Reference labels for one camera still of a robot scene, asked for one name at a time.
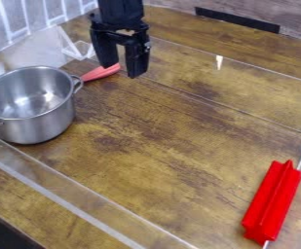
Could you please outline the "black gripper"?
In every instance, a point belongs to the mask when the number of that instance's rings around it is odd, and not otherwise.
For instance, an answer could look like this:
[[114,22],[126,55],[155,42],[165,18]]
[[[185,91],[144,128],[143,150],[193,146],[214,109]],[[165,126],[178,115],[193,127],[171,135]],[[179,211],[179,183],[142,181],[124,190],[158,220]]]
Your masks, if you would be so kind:
[[90,16],[90,38],[94,51],[103,68],[119,62],[116,45],[126,46],[126,71],[130,78],[142,75],[149,68],[151,42],[149,24],[143,14]]

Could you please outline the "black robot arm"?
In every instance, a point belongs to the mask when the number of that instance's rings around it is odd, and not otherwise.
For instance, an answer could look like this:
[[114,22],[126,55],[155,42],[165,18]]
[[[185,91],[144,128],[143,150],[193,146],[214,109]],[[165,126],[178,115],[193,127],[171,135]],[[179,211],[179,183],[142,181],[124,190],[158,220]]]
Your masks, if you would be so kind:
[[130,78],[149,69],[151,42],[143,18],[142,0],[98,0],[90,16],[90,38],[103,68],[119,63],[118,45],[126,49],[126,72]]

